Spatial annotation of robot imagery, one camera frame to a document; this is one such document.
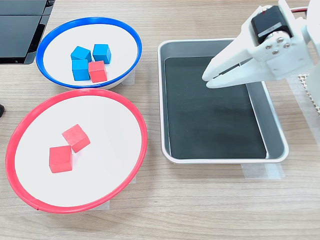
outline blue rim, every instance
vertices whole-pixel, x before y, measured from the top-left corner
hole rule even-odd
[[[90,24],[108,24],[108,25],[114,25],[114,26],[118,26],[124,30],[126,30],[128,33],[130,33],[137,45],[138,48],[138,54],[136,56],[135,62],[134,64],[122,75],[118,76],[117,78],[111,80],[111,81],[107,81],[101,84],[93,84],[93,85],[86,85],[86,86],[78,86],[78,85],[69,85],[69,84],[65,84],[63,82],[60,82],[56,79],[54,79],[46,70],[45,66],[44,66],[44,53],[46,48],[48,47],[48,45],[51,43],[51,41],[53,39],[55,39],[59,34],[75,28],[75,27],[79,27],[79,26],[83,26],[83,25],[90,25]],[[126,75],[128,75],[128,73],[130,73],[132,71],[132,69],[135,68],[135,66],[137,65],[137,63],[139,62],[139,59],[141,57],[141,53],[142,53],[142,43],[141,43],[141,39],[138,35],[138,33],[132,28],[130,27],[128,24],[116,20],[116,19],[112,19],[112,18],[107,18],[107,17],[85,17],[85,18],[80,18],[80,19],[76,19],[76,20],[72,20],[69,22],[66,22],[60,26],[58,26],[57,28],[55,28],[54,30],[52,30],[50,33],[48,33],[48,35],[45,36],[45,38],[42,40],[42,42],[40,43],[38,50],[36,52],[36,64],[40,70],[40,72],[50,81],[59,84],[61,86],[64,87],[68,87],[68,88],[73,88],[73,89],[82,89],[82,88],[100,88],[100,87],[104,87],[110,84],[113,84],[117,81],[119,81],[120,79],[122,79],[123,77],[125,77]]]

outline silver tray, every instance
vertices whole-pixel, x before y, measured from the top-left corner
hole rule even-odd
[[[251,157],[175,157],[172,153],[172,139],[170,138],[169,121],[172,116],[168,114],[167,79],[165,61],[171,58],[214,57],[228,44],[231,38],[208,40],[170,40],[161,43],[158,47],[159,70],[159,107],[161,127],[161,149],[164,156],[175,164],[244,164],[244,163],[279,163],[289,154],[288,143],[273,106],[272,100],[264,82],[254,82],[242,86],[248,94],[252,116],[255,118],[258,132],[265,148],[265,155],[259,158]]]

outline black tray bottom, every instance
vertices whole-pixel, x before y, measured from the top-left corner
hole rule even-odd
[[[168,131],[176,159],[265,159],[266,149],[245,85],[208,89],[212,57],[164,62]]]

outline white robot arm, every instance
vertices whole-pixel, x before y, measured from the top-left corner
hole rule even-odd
[[[285,0],[278,6],[259,6],[239,36],[211,60],[202,79],[208,88],[224,88],[301,73],[314,64],[307,47],[310,41],[320,54],[320,0],[310,1],[306,19],[295,19]],[[308,82],[320,104],[320,63]]]

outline wooden table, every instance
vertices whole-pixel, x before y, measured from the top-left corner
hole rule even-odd
[[[289,0],[290,7],[308,5]],[[12,190],[5,153],[14,129],[38,104],[68,89],[35,63],[0,65],[1,240],[315,240],[320,238],[320,151],[286,81],[268,83],[290,147],[281,180],[245,179],[240,165],[174,165],[160,148],[157,46],[170,39],[236,37],[241,24],[270,0],[64,1],[46,33],[81,17],[116,18],[140,35],[135,85],[113,90],[129,98],[148,127],[145,161],[110,210],[54,215],[36,211]]]

